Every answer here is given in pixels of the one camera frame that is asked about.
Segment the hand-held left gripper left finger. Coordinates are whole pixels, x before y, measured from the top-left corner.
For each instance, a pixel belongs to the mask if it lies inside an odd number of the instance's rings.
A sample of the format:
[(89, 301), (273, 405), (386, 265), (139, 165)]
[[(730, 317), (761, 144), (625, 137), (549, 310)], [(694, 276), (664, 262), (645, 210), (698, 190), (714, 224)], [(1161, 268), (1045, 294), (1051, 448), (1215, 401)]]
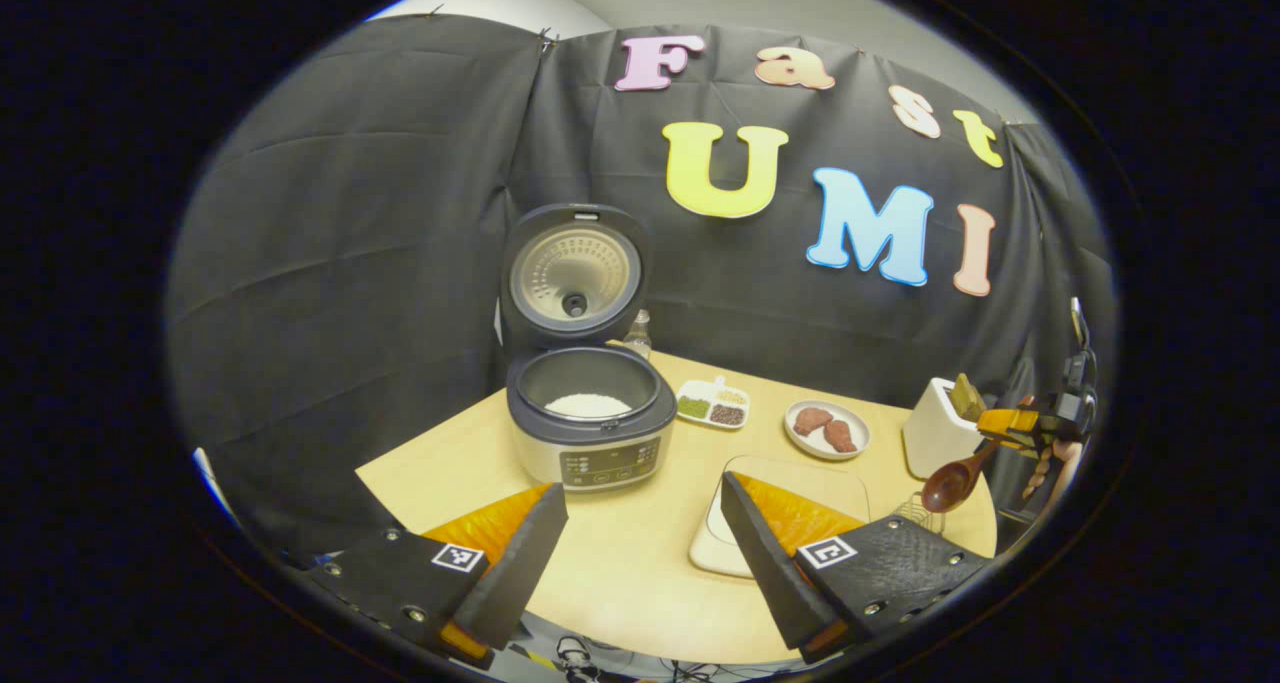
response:
[(420, 648), (488, 666), (516, 632), (567, 521), (562, 483), (540, 483), (425, 533), (384, 530), (307, 578)]

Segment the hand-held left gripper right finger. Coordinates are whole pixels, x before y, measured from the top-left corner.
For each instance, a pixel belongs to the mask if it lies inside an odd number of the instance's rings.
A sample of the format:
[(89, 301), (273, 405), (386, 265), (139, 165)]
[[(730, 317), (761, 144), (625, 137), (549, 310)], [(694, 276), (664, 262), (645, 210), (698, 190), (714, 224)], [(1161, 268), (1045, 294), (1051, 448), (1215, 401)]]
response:
[(788, 648), (817, 663), (928, 614), (989, 563), (904, 515), (864, 523), (726, 472), (719, 509)]

